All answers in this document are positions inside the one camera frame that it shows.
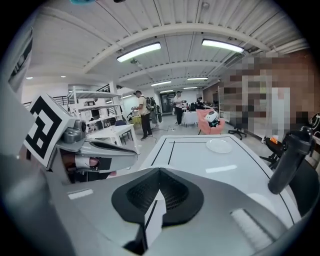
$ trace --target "white shirt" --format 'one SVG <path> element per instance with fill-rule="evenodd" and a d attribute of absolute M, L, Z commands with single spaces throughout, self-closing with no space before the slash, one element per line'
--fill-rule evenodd
<path fill-rule="evenodd" d="M 182 97 L 178 97 L 177 95 L 174 97 L 174 103 L 177 108 L 182 109 Z"/>
<path fill-rule="evenodd" d="M 142 108 L 139 109 L 139 115 L 144 116 L 149 113 L 149 110 L 147 109 L 147 100 L 146 98 L 141 95 L 140 98 L 138 98 L 139 105 L 142 105 Z"/>

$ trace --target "white ceiling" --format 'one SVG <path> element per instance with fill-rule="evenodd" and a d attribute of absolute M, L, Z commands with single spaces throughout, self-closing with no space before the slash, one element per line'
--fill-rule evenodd
<path fill-rule="evenodd" d="M 34 28 L 28 76 L 41 83 L 53 77 L 117 84 L 133 89 L 156 86 L 178 89 L 207 86 L 226 70 L 234 52 L 202 46 L 214 39 L 243 47 L 245 54 L 262 50 L 306 48 L 294 24 L 271 0 L 98 0 L 73 5 L 52 0 L 40 8 Z M 118 62 L 121 54 L 160 42 L 161 49 Z M 208 81 L 187 82 L 206 76 Z"/>

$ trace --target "pink chair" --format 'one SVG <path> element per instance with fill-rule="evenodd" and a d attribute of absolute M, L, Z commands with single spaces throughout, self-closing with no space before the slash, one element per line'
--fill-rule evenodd
<path fill-rule="evenodd" d="M 211 109 L 196 109 L 196 114 L 198 116 L 198 127 L 206 135 L 220 134 L 225 127 L 225 120 L 220 118 L 220 124 L 217 127 L 210 127 L 208 121 L 205 120 L 205 116 L 211 112 Z"/>

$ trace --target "person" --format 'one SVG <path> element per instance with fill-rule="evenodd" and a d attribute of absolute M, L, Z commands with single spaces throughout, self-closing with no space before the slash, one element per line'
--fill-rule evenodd
<path fill-rule="evenodd" d="M 204 104 L 202 103 L 202 97 L 199 97 L 197 100 L 196 100 L 196 103 L 195 103 L 195 108 L 197 110 L 204 110 Z"/>
<path fill-rule="evenodd" d="M 145 140 L 148 136 L 152 136 L 152 131 L 150 127 L 150 111 L 147 109 L 147 99 L 142 95 L 141 91 L 137 90 L 134 95 L 139 100 L 139 106 L 135 107 L 134 110 L 139 110 L 139 115 L 141 116 L 141 125 L 143 130 L 143 137 L 141 140 Z"/>
<path fill-rule="evenodd" d="M 176 114 L 176 121 L 178 126 L 181 125 L 181 121 L 182 121 L 182 97 L 181 97 L 181 91 L 177 91 L 176 92 L 176 96 L 174 97 L 174 110 L 175 110 L 175 114 Z"/>

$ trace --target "shelving unit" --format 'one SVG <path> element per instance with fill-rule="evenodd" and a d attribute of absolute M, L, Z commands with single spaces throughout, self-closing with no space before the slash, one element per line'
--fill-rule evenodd
<path fill-rule="evenodd" d="M 117 93 L 111 93 L 111 92 L 103 92 L 103 91 L 91 91 L 91 90 L 76 90 L 76 87 L 73 87 L 73 90 L 68 95 L 68 102 L 71 100 L 74 100 L 74 104 L 69 103 L 69 108 L 71 113 L 75 113 L 79 119 L 83 119 L 86 121 L 86 124 L 94 124 L 99 121 L 103 121 L 110 118 L 115 118 L 116 120 L 120 120 L 122 118 L 121 110 L 120 110 L 120 104 L 117 104 L 120 102 L 121 94 Z M 99 105 L 89 105 L 84 106 L 85 101 L 79 102 L 79 100 L 84 99 L 104 99 L 103 103 Z M 112 104 L 106 104 L 106 100 L 112 100 Z M 83 114 L 80 116 L 80 113 L 85 113 L 93 110 L 103 110 L 103 109 L 110 109 L 113 110 L 110 111 L 111 113 L 102 114 L 102 117 L 99 119 L 95 119 L 93 121 L 86 120 L 86 114 Z"/>

